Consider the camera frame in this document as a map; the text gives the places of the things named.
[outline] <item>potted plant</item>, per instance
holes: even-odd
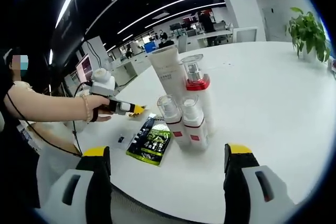
[[[286,32],[292,37],[298,57],[299,53],[303,52],[303,58],[308,61],[315,61],[316,57],[321,62],[327,61],[330,48],[325,45],[326,36],[321,22],[316,22],[312,12],[304,15],[300,8],[292,7],[291,10],[300,13],[297,18],[292,17],[288,28],[286,25]]]

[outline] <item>gold bracelet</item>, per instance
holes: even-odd
[[[93,117],[93,115],[90,115],[90,110],[89,110],[89,105],[88,105],[88,100],[86,99],[85,95],[81,95],[82,99],[84,100],[84,104],[85,104],[85,108],[86,108],[86,113],[87,113],[87,117],[86,117],[86,122],[89,123]]]

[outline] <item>green leaves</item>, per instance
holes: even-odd
[[[306,43],[307,53],[315,48],[317,58],[321,62],[326,61],[330,56],[330,49],[325,46],[326,36],[322,24],[315,21],[312,12],[304,15],[300,8],[292,7],[291,10],[300,13],[297,18],[291,18],[288,26],[288,33],[292,37],[297,55],[299,56],[299,52],[302,52],[304,43]]]
[[[303,11],[300,9],[300,8],[297,8],[297,7],[291,7],[290,8],[292,11],[296,12],[296,13],[301,13],[303,14]]]

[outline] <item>green packet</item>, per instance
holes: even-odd
[[[126,154],[143,162],[159,165],[171,139],[171,132],[159,117],[154,118],[153,126],[149,130],[150,120],[153,119],[149,118],[132,140]]]

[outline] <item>black strap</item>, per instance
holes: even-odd
[[[98,108],[93,109],[93,118],[91,122],[95,122],[98,118]]]

